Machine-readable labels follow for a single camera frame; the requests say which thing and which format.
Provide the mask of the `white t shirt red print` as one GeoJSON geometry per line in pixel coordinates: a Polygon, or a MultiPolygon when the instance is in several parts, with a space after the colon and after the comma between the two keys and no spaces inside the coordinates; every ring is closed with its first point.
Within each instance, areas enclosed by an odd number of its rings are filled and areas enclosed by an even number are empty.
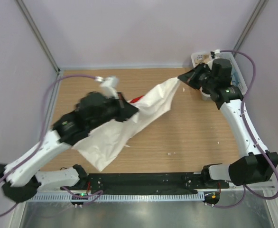
{"type": "Polygon", "coordinates": [[[156,85],[134,103],[139,111],[129,120],[103,124],[76,143],[72,149],[78,151],[98,171],[104,170],[116,159],[130,138],[170,111],[179,85],[180,80],[176,77],[156,85]]]}

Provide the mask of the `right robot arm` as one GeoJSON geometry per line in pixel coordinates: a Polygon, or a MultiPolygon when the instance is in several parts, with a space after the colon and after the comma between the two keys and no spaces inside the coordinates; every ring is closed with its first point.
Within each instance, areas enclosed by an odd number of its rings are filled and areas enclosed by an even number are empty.
{"type": "Polygon", "coordinates": [[[206,181],[230,181],[236,186],[270,180],[278,154],[270,152],[259,138],[248,113],[242,106],[243,95],[231,84],[232,65],[229,60],[218,58],[211,65],[200,63],[194,69],[178,76],[193,89],[205,89],[226,118],[236,140],[240,158],[232,164],[205,165],[202,174],[206,181]]]}

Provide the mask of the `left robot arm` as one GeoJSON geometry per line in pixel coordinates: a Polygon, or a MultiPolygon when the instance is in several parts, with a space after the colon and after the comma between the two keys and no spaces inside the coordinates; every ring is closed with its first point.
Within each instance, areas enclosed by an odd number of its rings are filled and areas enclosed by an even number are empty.
{"type": "Polygon", "coordinates": [[[87,183],[88,176],[81,165],[59,171],[40,169],[97,127],[111,120],[125,122],[138,111],[124,99],[122,93],[118,93],[117,97],[106,97],[99,92],[90,92],[76,104],[72,112],[55,122],[44,139],[27,153],[10,164],[0,163],[4,195],[15,203],[21,203],[41,190],[63,187],[80,190],[87,183]]]}

